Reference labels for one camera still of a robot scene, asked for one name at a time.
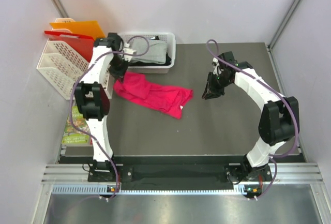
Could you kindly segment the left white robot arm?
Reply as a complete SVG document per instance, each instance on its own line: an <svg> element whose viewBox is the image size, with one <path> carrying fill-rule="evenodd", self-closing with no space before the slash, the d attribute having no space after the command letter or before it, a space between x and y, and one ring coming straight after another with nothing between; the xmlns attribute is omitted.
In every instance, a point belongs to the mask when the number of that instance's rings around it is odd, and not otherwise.
<svg viewBox="0 0 331 224"><path fill-rule="evenodd" d="M109 73L114 79L122 80L129 65L122 52L123 39L117 33L108 33L105 38L97 38L87 71L79 78L73 90L78 111L83 115L93 143L93 162L90 173L99 172L106 181L117 176L117 168L112 163L113 151L107 132L107 115L110 101L102 83Z"/></svg>

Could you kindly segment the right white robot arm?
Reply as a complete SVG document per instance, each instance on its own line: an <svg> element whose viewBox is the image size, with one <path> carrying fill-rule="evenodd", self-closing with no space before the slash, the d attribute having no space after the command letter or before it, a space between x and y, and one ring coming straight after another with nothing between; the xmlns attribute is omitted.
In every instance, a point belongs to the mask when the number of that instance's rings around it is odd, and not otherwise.
<svg viewBox="0 0 331 224"><path fill-rule="evenodd" d="M242 89L259 107L259 138L241 163L242 176L251 181L260 175L269 159L299 132L299 105L295 97L284 97L259 77L248 62L237 62L232 52L213 58L202 99L225 94L231 84Z"/></svg>

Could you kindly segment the pink t shirt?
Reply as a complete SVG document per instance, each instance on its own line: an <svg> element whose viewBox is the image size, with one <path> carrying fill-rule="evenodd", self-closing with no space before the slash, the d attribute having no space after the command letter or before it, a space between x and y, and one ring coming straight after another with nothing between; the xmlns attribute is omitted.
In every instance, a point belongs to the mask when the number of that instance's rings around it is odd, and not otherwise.
<svg viewBox="0 0 331 224"><path fill-rule="evenodd" d="M193 98L191 89L152 83L145 75L130 71L114 83L113 90L130 102L175 119L182 117L183 107Z"/></svg>

